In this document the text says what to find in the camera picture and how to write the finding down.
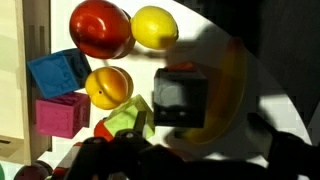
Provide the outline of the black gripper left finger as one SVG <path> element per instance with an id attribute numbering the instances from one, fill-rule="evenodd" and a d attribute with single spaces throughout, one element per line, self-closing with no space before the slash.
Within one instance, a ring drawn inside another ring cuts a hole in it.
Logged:
<path id="1" fill-rule="evenodd" d="M 146 111 L 139 111 L 137 113 L 135 124 L 134 124 L 134 131 L 137 132 L 139 135 L 143 134 L 146 117 L 147 117 Z"/>

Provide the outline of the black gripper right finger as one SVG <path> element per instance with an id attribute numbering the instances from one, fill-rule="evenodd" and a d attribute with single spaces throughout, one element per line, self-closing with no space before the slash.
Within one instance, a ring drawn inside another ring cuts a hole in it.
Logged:
<path id="1" fill-rule="evenodd" d="M 245 133 L 254 147 L 254 153 L 257 155 L 253 162 L 259 165 L 268 165 L 273 135 L 277 132 L 276 126 L 273 120 L 264 113 L 248 113 L 247 122 L 248 126 Z"/>

